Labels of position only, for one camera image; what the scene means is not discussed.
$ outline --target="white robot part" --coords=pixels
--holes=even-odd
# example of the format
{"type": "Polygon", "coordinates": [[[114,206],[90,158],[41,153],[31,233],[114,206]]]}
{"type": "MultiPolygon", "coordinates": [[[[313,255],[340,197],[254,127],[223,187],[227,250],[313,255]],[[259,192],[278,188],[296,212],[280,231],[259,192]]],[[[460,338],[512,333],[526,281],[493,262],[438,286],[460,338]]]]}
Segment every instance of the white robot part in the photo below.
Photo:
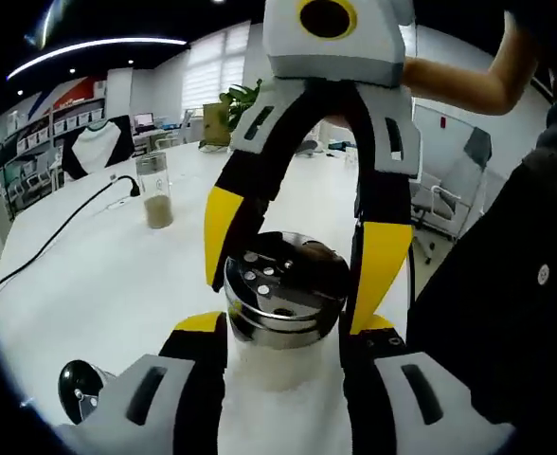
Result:
{"type": "Polygon", "coordinates": [[[264,46],[278,78],[395,87],[411,0],[267,0],[264,46]]]}

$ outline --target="green plant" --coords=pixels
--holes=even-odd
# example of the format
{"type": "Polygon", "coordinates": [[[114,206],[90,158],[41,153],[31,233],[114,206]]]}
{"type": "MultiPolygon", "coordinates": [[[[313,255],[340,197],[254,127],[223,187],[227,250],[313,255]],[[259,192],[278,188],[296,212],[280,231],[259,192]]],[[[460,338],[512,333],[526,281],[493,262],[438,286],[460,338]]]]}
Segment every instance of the green plant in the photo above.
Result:
{"type": "Polygon", "coordinates": [[[227,93],[220,94],[220,101],[228,104],[228,130],[233,132],[244,111],[249,109],[256,102],[260,94],[261,79],[258,79],[256,88],[234,85],[228,89],[227,93]]]}

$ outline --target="metal jar lid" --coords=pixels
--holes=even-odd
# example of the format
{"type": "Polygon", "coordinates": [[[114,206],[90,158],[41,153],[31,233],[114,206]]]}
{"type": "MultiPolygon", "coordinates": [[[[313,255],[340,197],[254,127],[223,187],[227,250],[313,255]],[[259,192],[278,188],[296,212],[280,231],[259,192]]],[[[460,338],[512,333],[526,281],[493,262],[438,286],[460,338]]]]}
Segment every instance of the metal jar lid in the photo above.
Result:
{"type": "Polygon", "coordinates": [[[135,161],[137,175],[152,175],[167,169],[167,156],[165,152],[153,152],[140,156],[135,161]]]}
{"type": "Polygon", "coordinates": [[[236,337],[274,349],[316,343],[335,325],[349,290],[346,261],[310,237],[266,232],[225,263],[236,337]]]}

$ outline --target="monitor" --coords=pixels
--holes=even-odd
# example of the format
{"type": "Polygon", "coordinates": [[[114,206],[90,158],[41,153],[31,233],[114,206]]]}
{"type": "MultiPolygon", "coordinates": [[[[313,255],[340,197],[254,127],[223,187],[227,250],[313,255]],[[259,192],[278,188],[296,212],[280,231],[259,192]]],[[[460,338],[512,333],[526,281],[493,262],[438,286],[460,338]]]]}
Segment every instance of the monitor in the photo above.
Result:
{"type": "Polygon", "coordinates": [[[152,114],[137,114],[134,117],[135,128],[141,126],[154,126],[154,118],[152,114]]]}

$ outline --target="brown liquid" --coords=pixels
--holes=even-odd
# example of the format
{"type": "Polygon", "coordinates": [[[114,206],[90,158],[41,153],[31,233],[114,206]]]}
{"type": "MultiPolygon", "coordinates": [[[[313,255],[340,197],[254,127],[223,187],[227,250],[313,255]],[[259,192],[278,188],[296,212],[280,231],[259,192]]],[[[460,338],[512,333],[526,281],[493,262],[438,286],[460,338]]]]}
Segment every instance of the brown liquid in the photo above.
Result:
{"type": "Polygon", "coordinates": [[[168,196],[158,195],[144,201],[148,226],[152,229],[166,228],[173,223],[171,200],[168,196]]]}

